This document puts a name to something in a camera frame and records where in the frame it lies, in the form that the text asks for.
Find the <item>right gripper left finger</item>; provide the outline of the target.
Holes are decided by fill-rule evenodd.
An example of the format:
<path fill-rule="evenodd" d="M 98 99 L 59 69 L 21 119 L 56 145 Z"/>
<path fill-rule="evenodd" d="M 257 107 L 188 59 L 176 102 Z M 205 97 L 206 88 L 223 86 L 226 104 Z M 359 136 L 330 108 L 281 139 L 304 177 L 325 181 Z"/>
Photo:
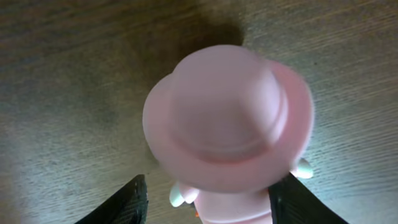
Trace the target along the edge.
<path fill-rule="evenodd" d="M 139 174 L 76 224 L 145 224 L 147 209 L 145 175 Z"/>

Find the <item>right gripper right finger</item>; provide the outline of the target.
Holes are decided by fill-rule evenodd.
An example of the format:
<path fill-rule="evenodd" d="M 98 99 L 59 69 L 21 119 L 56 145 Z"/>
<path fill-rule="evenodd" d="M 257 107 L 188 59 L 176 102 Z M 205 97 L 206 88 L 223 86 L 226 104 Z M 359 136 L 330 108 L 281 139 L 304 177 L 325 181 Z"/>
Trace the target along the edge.
<path fill-rule="evenodd" d="M 348 224 L 292 174 L 268 188 L 273 224 Z"/>

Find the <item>pink hat duck figurine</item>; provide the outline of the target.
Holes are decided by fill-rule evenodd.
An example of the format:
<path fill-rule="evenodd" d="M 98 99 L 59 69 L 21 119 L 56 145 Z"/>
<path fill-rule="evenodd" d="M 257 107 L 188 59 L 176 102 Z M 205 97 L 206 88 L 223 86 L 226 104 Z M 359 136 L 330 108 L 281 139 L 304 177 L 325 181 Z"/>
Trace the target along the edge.
<path fill-rule="evenodd" d="M 142 124 L 203 223 L 271 223 L 269 187 L 299 165 L 314 122 L 304 79 L 236 45 L 196 51 L 151 89 Z"/>

